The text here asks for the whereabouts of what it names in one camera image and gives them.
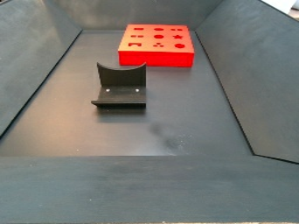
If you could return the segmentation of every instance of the shape hole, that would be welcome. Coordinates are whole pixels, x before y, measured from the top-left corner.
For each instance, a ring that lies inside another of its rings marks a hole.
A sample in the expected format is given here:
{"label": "shape hole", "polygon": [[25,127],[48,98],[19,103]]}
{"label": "shape hole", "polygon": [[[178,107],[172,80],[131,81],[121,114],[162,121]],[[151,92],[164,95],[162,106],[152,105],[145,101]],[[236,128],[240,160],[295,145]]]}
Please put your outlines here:
{"label": "shape hole", "polygon": [[141,43],[128,43],[128,46],[141,46]]}
{"label": "shape hole", "polygon": [[176,48],[184,48],[184,45],[183,44],[176,44],[174,45]]}
{"label": "shape hole", "polygon": [[155,37],[156,39],[162,39],[162,38],[164,37],[164,35],[154,35],[154,37]]}

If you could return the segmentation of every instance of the black holder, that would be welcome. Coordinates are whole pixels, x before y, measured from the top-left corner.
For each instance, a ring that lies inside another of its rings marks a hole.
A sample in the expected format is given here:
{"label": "black holder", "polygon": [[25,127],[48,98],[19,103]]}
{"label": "black holder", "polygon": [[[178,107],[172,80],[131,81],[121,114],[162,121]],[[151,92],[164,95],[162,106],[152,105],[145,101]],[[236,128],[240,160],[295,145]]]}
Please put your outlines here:
{"label": "black holder", "polygon": [[97,63],[97,74],[101,88],[92,104],[145,107],[145,63],[131,69],[113,69]]}

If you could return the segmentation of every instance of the red block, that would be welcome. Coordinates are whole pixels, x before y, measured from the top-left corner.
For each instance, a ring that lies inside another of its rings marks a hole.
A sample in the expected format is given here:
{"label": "red block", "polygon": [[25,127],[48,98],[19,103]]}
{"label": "red block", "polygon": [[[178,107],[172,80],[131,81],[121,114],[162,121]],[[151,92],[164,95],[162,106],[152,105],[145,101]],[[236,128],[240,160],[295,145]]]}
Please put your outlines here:
{"label": "red block", "polygon": [[119,48],[119,64],[191,67],[194,48],[186,25],[129,24]]}

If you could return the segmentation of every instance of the bin floor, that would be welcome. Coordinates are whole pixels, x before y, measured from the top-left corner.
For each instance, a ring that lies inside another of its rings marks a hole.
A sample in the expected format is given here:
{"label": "bin floor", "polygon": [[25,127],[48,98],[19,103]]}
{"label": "bin floor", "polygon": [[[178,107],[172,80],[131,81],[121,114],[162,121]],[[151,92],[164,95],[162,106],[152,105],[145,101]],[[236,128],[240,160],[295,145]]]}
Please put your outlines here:
{"label": "bin floor", "polygon": [[194,66],[147,68],[147,109],[97,109],[96,63],[119,67],[121,31],[84,31],[0,143],[0,156],[250,154],[195,33]]}

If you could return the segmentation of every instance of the dark gray surface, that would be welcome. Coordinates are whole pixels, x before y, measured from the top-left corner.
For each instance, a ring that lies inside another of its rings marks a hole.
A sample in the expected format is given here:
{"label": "dark gray surface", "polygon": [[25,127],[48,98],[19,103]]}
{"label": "dark gray surface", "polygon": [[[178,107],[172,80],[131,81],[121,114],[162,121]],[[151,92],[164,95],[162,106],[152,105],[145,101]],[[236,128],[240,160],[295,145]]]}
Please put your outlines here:
{"label": "dark gray surface", "polygon": [[299,222],[299,166],[262,157],[0,158],[3,223]]}
{"label": "dark gray surface", "polygon": [[0,136],[79,33],[51,0],[1,4]]}
{"label": "dark gray surface", "polygon": [[299,23],[226,0],[198,33],[254,152],[299,163]]}
{"label": "dark gray surface", "polygon": [[188,25],[194,30],[222,0],[55,0],[84,30],[127,24]]}
{"label": "dark gray surface", "polygon": [[84,31],[0,142],[0,156],[167,156],[250,150],[204,51],[191,68],[147,68],[147,109],[101,109],[100,62],[117,68],[121,31]]}

